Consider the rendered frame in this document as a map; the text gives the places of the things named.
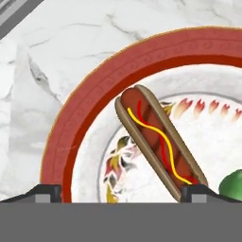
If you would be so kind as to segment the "grey sink edge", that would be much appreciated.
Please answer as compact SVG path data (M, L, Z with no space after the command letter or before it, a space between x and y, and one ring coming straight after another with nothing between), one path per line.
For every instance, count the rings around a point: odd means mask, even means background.
M43 0L0 0L0 40L9 34Z

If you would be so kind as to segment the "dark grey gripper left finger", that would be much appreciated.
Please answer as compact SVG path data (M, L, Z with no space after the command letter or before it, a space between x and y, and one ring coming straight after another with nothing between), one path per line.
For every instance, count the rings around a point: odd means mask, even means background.
M59 184L38 184L25 194L1 200L1 203L61 203L61 186Z

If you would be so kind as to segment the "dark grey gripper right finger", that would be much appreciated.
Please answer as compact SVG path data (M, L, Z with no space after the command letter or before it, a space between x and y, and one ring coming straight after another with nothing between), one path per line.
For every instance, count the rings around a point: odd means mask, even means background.
M215 202L230 202L240 203L240 200L228 198L215 193L204 184L195 184L184 186L181 189L181 202L188 203L215 203Z

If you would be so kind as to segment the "hot dog with mustard ketchup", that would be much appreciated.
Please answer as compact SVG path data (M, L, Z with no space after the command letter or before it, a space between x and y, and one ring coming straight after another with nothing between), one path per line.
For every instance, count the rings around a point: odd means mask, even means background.
M114 107L124 128L176 201L181 200L183 187L208 185L192 153L147 87L128 88L115 100Z

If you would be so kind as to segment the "large red-rimmed floral plate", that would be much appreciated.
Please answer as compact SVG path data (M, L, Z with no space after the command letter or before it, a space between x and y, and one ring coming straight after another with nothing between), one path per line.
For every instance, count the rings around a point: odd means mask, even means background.
M59 184L70 203L78 148L97 115L139 79L187 64L242 67L242 28L202 26L175 29L133 43L102 62L71 93L48 135L41 173L43 184Z

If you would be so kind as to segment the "green vegetable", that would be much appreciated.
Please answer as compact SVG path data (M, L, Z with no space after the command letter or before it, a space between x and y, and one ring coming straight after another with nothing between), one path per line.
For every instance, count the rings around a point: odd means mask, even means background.
M242 169L226 176L219 185L219 194L242 201Z

